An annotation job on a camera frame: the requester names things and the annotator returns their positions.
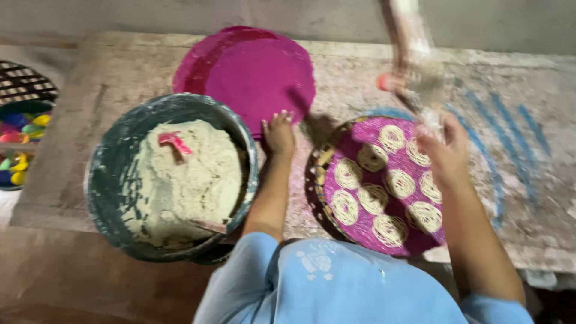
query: pink mat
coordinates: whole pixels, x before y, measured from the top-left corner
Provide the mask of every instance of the pink mat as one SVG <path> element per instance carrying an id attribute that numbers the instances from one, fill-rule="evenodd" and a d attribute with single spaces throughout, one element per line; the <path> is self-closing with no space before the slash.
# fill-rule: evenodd
<path id="1" fill-rule="evenodd" d="M 173 91 L 208 95 L 239 114 L 255 139 L 260 122 L 282 109 L 297 123 L 308 113 L 316 88 L 308 52 L 265 29 L 225 28 L 198 42 L 183 59 Z"/>
<path id="2" fill-rule="evenodd" d="M 336 168 L 338 161 L 343 158 L 347 157 L 356 161 L 356 155 L 362 148 L 364 142 L 376 144 L 382 148 L 378 138 L 380 135 L 380 129 L 386 125 L 396 125 L 400 127 L 404 131 L 406 140 L 409 140 L 412 137 L 414 122 L 386 117 L 376 117 L 361 123 L 356 123 L 352 128 L 352 131 L 342 135 L 339 147 L 330 163 L 324 182 L 324 194 L 329 205 L 332 206 L 332 195 L 336 190 L 346 190 L 356 200 L 358 200 L 356 190 L 344 189 L 336 183 L 334 178 L 334 169 Z M 440 246 L 446 242 L 443 227 L 437 232 L 428 235 L 411 227 L 404 215 L 406 207 L 416 201 L 427 202 L 438 208 L 440 211 L 442 210 L 442 205 L 433 203 L 420 191 L 420 177 L 425 171 L 428 171 L 429 168 L 418 165 L 410 160 L 408 154 L 406 154 L 405 148 L 399 149 L 396 153 L 387 153 L 387 155 L 389 158 L 388 166 L 384 167 L 382 170 L 378 172 L 370 172 L 363 169 L 364 173 L 362 183 L 373 183 L 384 187 L 382 176 L 386 173 L 387 169 L 401 169 L 414 179 L 416 184 L 416 190 L 414 193 L 408 198 L 402 200 L 398 200 L 388 194 L 389 202 L 385 209 L 386 214 L 400 217 L 405 222 L 406 227 L 408 228 L 408 239 L 406 242 L 404 242 L 401 247 L 387 247 L 383 245 L 372 233 L 372 222 L 376 216 L 368 213 L 360 203 L 358 203 L 358 220 L 356 223 L 351 226 L 346 226 L 336 218 L 335 221 L 352 240 L 364 247 L 384 254 L 398 256 L 418 255 L 433 247 Z"/>

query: blue painted lines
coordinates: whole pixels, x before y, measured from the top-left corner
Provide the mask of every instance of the blue painted lines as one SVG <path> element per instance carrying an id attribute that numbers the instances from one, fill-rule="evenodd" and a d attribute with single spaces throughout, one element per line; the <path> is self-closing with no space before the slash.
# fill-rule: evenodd
<path id="1" fill-rule="evenodd" d="M 524 138 L 522 133 L 520 133 L 518 126 L 516 126 L 516 122 L 514 121 L 514 119 L 512 118 L 510 113 L 508 112 L 508 110 L 506 109 L 506 106 L 504 106 L 504 104 L 502 104 L 502 102 L 500 101 L 500 95 L 492 92 L 492 93 L 490 93 L 490 96 L 492 97 L 492 102 L 494 102 L 494 106 L 496 106 L 496 108 L 498 109 L 498 111 L 502 115 L 502 118 L 504 118 L 504 121 L 508 125 L 508 128 L 512 131 L 512 135 L 514 136 L 514 139 L 516 140 L 516 142 L 518 142 L 518 144 L 520 145 L 520 148 L 524 152 L 524 156 L 526 157 L 526 161 L 528 162 L 528 165 L 530 167 L 534 167 L 536 163 L 534 160 L 534 154 L 532 154 L 532 149 L 530 148 L 530 146 L 526 142 L 526 139 Z"/>
<path id="2" fill-rule="evenodd" d="M 476 95 L 472 91 L 468 91 L 468 93 L 466 93 L 466 98 L 472 103 L 472 105 L 474 106 L 476 111 L 482 116 L 482 118 L 484 118 L 484 120 L 486 120 L 486 122 L 490 124 L 490 126 L 492 126 L 492 129 L 496 132 L 498 139 L 506 149 L 508 156 L 510 157 L 514 166 L 516 167 L 516 173 L 518 174 L 520 182 L 522 182 L 522 184 L 524 184 L 524 187 L 526 188 L 526 194 L 528 196 L 528 201 L 530 202 L 532 209 L 535 209 L 537 204 L 536 193 L 530 182 L 530 175 L 526 170 L 526 168 L 524 167 L 522 161 L 520 160 L 520 155 L 516 151 L 516 148 L 514 148 L 511 139 L 506 135 L 504 129 L 498 124 L 496 118 L 494 118 L 494 116 L 492 116 L 488 112 L 486 107 L 482 104 L 482 102 L 480 102 L 480 100 L 476 97 Z"/>
<path id="3" fill-rule="evenodd" d="M 494 159 L 490 155 L 490 152 L 484 146 L 484 144 L 476 134 L 474 128 L 470 126 L 470 124 L 464 119 L 464 117 L 462 117 L 462 115 L 460 115 L 450 105 L 448 105 L 448 109 L 452 113 L 454 113 L 454 115 L 458 118 L 458 121 L 460 121 L 462 127 L 466 129 L 466 132 L 468 133 L 468 137 L 470 138 L 470 140 L 476 145 L 476 147 L 478 147 L 478 149 L 482 153 L 482 156 L 484 156 L 484 159 L 486 160 L 486 162 L 488 162 L 488 168 L 490 169 L 490 178 L 492 179 L 494 186 L 494 196 L 495 196 L 494 200 L 496 202 L 496 215 L 494 216 L 494 218 L 492 218 L 491 223 L 494 228 L 498 229 L 502 225 L 502 221 L 504 218 L 504 182 L 502 180 L 502 176 L 500 176 L 500 173 L 498 173 L 498 167 L 496 166 L 496 161 L 494 161 Z"/>
<path id="4" fill-rule="evenodd" d="M 369 111 L 366 111 L 363 115 L 386 116 L 386 117 L 401 118 L 414 121 L 414 116 L 412 116 L 410 113 L 395 107 L 388 107 L 388 106 L 371 109 Z"/>
<path id="5" fill-rule="evenodd" d="M 538 141 L 540 146 L 542 146 L 542 149 L 544 149 L 546 154 L 551 156 L 552 153 L 550 151 L 550 145 L 548 145 L 548 141 L 546 140 L 546 136 L 542 132 L 542 129 L 540 128 L 538 123 L 536 123 L 534 119 L 532 119 L 532 116 L 530 116 L 530 113 L 528 112 L 526 107 L 524 107 L 523 104 L 518 106 L 518 112 L 520 113 L 520 115 L 522 115 L 522 117 L 524 117 L 526 123 L 528 124 L 528 127 L 530 127 L 530 129 L 534 132 L 534 136 L 536 136 L 536 140 Z"/>

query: noodle nest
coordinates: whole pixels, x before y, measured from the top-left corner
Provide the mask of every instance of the noodle nest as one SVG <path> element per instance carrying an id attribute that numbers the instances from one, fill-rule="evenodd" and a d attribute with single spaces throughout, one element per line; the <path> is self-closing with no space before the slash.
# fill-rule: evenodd
<path id="1" fill-rule="evenodd" d="M 336 190 L 332 196 L 332 211 L 344 225 L 353 225 L 358 220 L 358 202 L 348 191 Z"/>
<path id="2" fill-rule="evenodd" d="M 386 191 L 398 199 L 405 199 L 416 190 L 414 179 L 400 169 L 388 171 L 382 182 L 384 182 Z"/>
<path id="3" fill-rule="evenodd" d="M 386 125 L 380 130 L 380 143 L 388 153 L 396 153 L 404 147 L 404 131 L 396 125 Z"/>
<path id="4" fill-rule="evenodd" d="M 442 193 L 434 184 L 432 171 L 426 171 L 420 178 L 420 191 L 436 204 L 442 203 Z"/>
<path id="5" fill-rule="evenodd" d="M 358 151 L 357 161 L 360 166 L 370 172 L 382 170 L 388 163 L 388 155 L 381 147 L 371 143 L 364 143 Z"/>
<path id="6" fill-rule="evenodd" d="M 408 228 L 402 219 L 395 216 L 380 215 L 374 218 L 372 233 L 388 247 L 400 247 L 408 238 Z"/>
<path id="7" fill-rule="evenodd" d="M 356 189 L 362 182 L 362 168 L 350 159 L 341 159 L 334 170 L 334 178 L 340 187 Z"/>
<path id="8" fill-rule="evenodd" d="M 408 144 L 406 145 L 406 154 L 410 160 L 414 161 L 417 165 L 421 165 L 423 167 L 429 167 L 431 162 L 430 158 L 426 154 L 422 154 L 418 152 L 418 146 L 416 145 L 416 138 L 412 137 Z"/>
<path id="9" fill-rule="evenodd" d="M 410 226 L 424 233 L 435 233 L 442 227 L 442 213 L 427 202 L 416 201 L 408 206 L 406 218 Z"/>
<path id="10" fill-rule="evenodd" d="M 388 194 L 377 184 L 363 183 L 358 188 L 358 200 L 360 205 L 372 215 L 384 214 L 388 204 Z"/>

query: wall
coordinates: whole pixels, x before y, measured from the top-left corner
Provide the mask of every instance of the wall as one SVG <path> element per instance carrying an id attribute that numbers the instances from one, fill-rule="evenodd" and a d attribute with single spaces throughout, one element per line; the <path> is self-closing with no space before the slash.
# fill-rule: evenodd
<path id="1" fill-rule="evenodd" d="M 420 1 L 436 46 L 576 55 L 576 1 Z M 3 0 L 0 43 L 103 29 L 213 33 L 251 25 L 295 39 L 388 42 L 376 0 Z"/>

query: blue shirt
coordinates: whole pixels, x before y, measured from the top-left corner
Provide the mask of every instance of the blue shirt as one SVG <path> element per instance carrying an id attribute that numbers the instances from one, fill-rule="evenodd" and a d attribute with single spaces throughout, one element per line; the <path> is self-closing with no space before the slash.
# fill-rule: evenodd
<path id="1" fill-rule="evenodd" d="M 427 273 L 350 243 L 280 248 L 250 233 L 212 275 L 194 323 L 529 324 L 519 303 L 479 295 L 460 307 Z"/>

